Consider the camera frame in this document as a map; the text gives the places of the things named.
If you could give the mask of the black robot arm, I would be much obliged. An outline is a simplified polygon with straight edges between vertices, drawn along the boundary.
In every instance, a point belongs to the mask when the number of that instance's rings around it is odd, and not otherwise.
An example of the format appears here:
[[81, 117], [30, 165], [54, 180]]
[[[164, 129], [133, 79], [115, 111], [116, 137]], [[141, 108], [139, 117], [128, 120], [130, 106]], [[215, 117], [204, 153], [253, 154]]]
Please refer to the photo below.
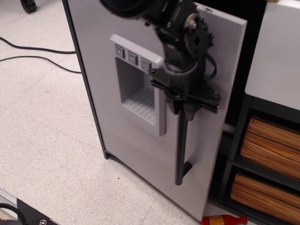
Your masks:
[[208, 54], [213, 34], [192, 0], [103, 0], [111, 13], [152, 25], [163, 44], [162, 68], [151, 69], [151, 84], [162, 89], [174, 114], [192, 121], [202, 107], [216, 113], [221, 97], [208, 80], [217, 65]]

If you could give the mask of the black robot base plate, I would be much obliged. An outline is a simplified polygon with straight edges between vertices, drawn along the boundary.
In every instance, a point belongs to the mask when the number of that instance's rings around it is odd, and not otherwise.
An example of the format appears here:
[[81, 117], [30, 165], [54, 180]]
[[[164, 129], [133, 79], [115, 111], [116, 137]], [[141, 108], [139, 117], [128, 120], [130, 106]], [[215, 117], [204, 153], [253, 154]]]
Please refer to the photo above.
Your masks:
[[36, 210], [35, 208], [31, 207], [27, 203], [23, 202], [22, 200], [18, 199], [17, 208], [25, 217], [26, 223], [28, 225], [58, 225], [56, 221], [52, 220], [48, 216], [44, 215], [40, 211]]

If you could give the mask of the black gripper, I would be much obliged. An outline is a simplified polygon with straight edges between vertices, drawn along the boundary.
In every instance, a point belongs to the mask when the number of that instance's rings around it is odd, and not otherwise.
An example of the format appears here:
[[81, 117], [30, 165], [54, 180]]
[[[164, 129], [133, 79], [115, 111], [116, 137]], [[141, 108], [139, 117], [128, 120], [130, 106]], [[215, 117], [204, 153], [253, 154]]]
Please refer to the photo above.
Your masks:
[[151, 84], [164, 91], [172, 113], [185, 112], [186, 121], [192, 121], [202, 107], [214, 113], [220, 109], [221, 96], [202, 78], [203, 74], [198, 63], [185, 69], [165, 63], [150, 70]]

